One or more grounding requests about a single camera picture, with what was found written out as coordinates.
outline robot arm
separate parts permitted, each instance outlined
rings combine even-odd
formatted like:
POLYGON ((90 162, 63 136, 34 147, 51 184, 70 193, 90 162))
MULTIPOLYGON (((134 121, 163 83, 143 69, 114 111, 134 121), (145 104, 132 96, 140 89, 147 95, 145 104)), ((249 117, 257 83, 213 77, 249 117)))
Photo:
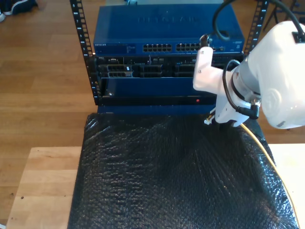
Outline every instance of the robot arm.
MULTIPOLYGON (((296 42, 290 22, 276 25, 231 72, 226 72, 228 92, 241 108, 263 107, 269 124, 286 129, 305 125, 305 43, 296 42)), ((193 87, 217 95, 215 120, 239 126, 249 116, 229 103, 223 70, 211 66, 213 50, 203 47, 197 55, 193 87)))

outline wooden table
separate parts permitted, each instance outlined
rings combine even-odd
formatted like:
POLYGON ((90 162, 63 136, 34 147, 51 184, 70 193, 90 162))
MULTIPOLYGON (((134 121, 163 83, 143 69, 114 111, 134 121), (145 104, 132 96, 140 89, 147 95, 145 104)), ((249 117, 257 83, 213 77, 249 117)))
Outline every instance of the wooden table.
MULTIPOLYGON (((270 145, 305 227, 305 144, 270 145)), ((32 148, 10 213, 8 229, 66 229, 81 147, 32 148)))

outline black bubble wrap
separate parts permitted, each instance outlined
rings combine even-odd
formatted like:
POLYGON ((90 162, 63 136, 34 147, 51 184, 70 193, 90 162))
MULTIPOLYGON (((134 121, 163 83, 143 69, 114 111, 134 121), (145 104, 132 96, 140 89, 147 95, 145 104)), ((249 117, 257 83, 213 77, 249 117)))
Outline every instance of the black bubble wrap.
MULTIPOLYGON (((68 228, 297 228, 282 182, 250 136, 203 121, 90 115, 68 228)), ((258 123, 246 125, 271 153, 258 123)))

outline netgear logo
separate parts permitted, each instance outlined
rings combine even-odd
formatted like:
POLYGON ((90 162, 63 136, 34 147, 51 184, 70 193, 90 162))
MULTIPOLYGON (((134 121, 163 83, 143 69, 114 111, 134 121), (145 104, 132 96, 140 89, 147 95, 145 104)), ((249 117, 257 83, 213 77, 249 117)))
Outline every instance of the netgear logo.
POLYGON ((139 17, 138 23, 195 23, 197 17, 139 17))

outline hardwood floor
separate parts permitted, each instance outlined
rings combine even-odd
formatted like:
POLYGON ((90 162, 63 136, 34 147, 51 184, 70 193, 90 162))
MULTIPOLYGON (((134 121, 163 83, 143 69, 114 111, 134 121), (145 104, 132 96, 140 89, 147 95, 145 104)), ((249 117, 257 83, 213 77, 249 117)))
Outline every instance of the hardwood floor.
MULTIPOLYGON (((83 0, 94 36, 101 0, 83 0)), ((234 9, 247 37, 256 2, 234 9)), ((7 17, 0 24, 0 223, 6 224, 30 149, 81 146, 87 115, 96 112, 68 0, 7 17)), ((305 128, 276 130, 269 143, 305 143, 305 128)))

